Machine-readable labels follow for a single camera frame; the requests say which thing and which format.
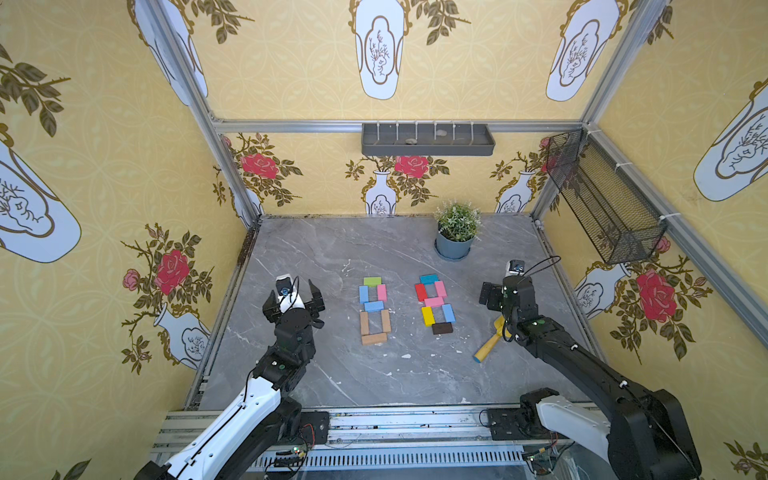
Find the dark brown block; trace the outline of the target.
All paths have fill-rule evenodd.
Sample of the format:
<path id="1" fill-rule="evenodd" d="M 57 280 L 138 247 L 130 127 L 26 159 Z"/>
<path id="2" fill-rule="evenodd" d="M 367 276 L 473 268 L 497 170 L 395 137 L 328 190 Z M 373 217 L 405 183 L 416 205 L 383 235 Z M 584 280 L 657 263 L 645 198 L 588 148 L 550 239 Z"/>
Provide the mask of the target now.
<path id="1" fill-rule="evenodd" d="M 445 335 L 454 332 L 453 324 L 450 322 L 434 323 L 431 329 L 434 335 Z"/>

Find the wooden block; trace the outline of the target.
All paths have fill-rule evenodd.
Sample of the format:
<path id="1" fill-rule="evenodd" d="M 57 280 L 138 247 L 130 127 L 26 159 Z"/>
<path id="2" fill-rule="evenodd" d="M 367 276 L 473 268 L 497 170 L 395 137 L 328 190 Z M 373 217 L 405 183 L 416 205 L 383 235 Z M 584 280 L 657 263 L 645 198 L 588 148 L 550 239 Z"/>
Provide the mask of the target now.
<path id="1" fill-rule="evenodd" d="M 390 312 L 388 310 L 381 311 L 381 322 L 382 322 L 382 331 L 384 333 L 391 333 L 392 332 L 391 318 L 390 318 Z"/>
<path id="2" fill-rule="evenodd" d="M 388 340 L 387 333 L 369 334 L 369 335 L 361 336 L 361 342 L 365 346 L 385 343 L 387 340 Z"/>
<path id="3" fill-rule="evenodd" d="M 370 321 L 369 314 L 367 312 L 360 313 L 360 334 L 367 336 L 370 334 Z"/>

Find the yellow block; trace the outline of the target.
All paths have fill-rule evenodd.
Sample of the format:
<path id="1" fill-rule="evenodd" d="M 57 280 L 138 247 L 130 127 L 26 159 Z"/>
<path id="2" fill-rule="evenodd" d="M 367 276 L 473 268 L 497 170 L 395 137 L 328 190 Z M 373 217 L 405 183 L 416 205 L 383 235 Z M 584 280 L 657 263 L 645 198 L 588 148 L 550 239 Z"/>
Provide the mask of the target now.
<path id="1" fill-rule="evenodd" d="M 421 313 L 422 313 L 424 324 L 427 327 L 431 327 L 432 325 L 435 324 L 435 317 L 431 307 L 428 307 L 428 306 L 422 307 Z"/>

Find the teal block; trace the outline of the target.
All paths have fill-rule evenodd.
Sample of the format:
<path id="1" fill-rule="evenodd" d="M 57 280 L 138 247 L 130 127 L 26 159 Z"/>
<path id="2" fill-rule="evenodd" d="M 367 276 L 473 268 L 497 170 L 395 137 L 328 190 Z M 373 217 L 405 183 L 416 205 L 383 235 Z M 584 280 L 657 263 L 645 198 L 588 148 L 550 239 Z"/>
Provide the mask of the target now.
<path id="1" fill-rule="evenodd" d="M 420 280 L 420 283 L 423 285 L 430 285 L 438 282 L 439 277 L 436 274 L 421 275 L 419 280 Z"/>

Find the red block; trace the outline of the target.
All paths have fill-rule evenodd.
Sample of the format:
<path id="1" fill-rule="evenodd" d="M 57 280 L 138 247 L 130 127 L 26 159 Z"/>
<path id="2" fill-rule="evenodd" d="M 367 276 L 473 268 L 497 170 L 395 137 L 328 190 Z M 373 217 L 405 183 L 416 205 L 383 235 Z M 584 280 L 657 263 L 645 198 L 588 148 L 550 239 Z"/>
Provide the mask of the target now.
<path id="1" fill-rule="evenodd" d="M 428 298 L 426 286 L 424 284 L 422 283 L 416 284 L 415 291 L 416 291 L 417 299 L 419 302 L 424 302 Z"/>

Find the green block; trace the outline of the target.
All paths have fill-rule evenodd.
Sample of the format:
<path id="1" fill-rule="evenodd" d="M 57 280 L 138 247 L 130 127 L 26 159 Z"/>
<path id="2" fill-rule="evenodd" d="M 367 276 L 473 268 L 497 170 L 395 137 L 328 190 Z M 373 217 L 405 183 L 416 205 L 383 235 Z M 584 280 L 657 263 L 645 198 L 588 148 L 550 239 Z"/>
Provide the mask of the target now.
<path id="1" fill-rule="evenodd" d="M 382 284 L 381 277 L 365 277 L 363 280 L 363 285 L 368 287 L 376 287 L 381 284 Z"/>

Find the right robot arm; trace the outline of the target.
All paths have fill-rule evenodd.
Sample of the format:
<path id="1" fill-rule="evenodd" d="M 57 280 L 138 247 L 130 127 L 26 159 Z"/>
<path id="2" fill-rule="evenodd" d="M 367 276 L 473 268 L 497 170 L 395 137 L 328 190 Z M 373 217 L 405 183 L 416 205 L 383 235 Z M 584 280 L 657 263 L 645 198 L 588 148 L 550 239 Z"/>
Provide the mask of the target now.
<path id="1" fill-rule="evenodd" d="M 619 479 L 696 479 L 702 473 L 683 408 L 608 366 L 557 321 L 540 314 L 530 277 L 481 287 L 480 304 L 500 313 L 502 337 L 567 377 L 597 406 L 589 412 L 549 395 L 534 408 L 541 426 L 605 460 Z"/>

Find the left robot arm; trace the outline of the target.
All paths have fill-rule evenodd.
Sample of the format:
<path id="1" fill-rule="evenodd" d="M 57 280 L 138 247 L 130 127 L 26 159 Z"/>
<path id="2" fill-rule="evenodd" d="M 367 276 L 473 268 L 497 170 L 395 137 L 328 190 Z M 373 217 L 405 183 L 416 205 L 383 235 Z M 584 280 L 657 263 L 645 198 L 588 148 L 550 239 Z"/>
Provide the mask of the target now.
<path id="1" fill-rule="evenodd" d="M 263 304 L 275 342 L 246 375 L 240 393 L 192 442 L 164 464 L 147 462 L 137 479 L 238 479 L 269 447 L 298 433 L 302 406 L 290 397 L 316 354 L 314 331 L 324 327 L 321 291 L 298 276 L 275 280 Z"/>

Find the potted green plant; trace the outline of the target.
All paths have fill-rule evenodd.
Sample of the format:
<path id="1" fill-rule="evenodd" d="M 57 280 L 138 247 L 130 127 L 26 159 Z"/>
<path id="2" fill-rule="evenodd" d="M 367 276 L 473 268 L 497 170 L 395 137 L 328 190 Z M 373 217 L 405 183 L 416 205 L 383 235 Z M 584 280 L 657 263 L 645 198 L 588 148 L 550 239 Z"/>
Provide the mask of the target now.
<path id="1" fill-rule="evenodd" d="M 437 253 L 450 261 L 467 257 L 481 226 L 480 211 L 470 203 L 450 201 L 436 212 L 435 218 Z"/>

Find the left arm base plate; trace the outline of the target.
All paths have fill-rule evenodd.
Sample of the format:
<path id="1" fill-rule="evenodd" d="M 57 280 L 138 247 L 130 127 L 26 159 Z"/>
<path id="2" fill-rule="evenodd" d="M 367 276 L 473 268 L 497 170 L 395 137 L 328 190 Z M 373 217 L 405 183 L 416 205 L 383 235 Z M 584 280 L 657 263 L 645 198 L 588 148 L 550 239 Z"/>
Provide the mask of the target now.
<path id="1" fill-rule="evenodd" d="M 309 446 L 325 445 L 330 431 L 330 412 L 325 410 L 303 410 L 297 420 L 296 429 L 288 437 L 290 443 L 307 443 Z"/>

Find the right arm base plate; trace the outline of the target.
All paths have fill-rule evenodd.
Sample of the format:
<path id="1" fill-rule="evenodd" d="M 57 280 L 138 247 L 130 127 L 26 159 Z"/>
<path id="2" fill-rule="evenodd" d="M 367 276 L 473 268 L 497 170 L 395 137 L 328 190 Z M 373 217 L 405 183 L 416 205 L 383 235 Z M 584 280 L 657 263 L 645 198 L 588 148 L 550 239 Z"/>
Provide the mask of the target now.
<path id="1" fill-rule="evenodd" d="M 555 442 L 559 436 L 541 423 L 534 410 L 523 407 L 490 408 L 479 414 L 480 424 L 490 431 L 494 441 L 542 440 Z"/>

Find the aluminium rail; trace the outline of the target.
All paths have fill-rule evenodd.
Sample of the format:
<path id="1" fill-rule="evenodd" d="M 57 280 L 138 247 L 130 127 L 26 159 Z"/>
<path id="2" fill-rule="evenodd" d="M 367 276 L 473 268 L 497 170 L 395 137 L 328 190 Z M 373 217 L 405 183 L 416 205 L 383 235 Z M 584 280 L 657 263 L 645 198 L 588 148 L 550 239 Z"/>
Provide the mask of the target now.
<path id="1" fill-rule="evenodd" d="M 558 399 L 565 400 L 569 406 L 585 411 L 595 412 L 598 409 L 585 403 L 570 402 L 557 393 L 543 393 L 541 398 L 549 395 L 554 395 Z M 336 415 L 341 418 L 344 430 L 360 428 L 361 442 L 382 446 L 386 442 L 394 443 L 398 440 L 411 444 L 418 441 L 457 443 L 462 439 L 475 437 L 480 429 L 485 428 L 479 421 L 481 411 L 467 405 L 434 408 L 411 406 L 409 408 L 342 409 Z M 557 434 L 561 438 L 575 442 L 561 433 Z"/>

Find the grey wall shelf tray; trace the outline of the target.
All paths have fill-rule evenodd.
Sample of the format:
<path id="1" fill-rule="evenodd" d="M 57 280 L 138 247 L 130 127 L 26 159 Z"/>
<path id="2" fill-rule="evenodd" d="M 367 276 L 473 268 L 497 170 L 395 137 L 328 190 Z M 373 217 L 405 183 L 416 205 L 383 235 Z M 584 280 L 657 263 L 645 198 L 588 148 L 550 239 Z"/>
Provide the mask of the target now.
<path id="1" fill-rule="evenodd" d="M 364 123 L 366 156 L 491 156 L 496 141 L 487 124 L 475 122 Z"/>

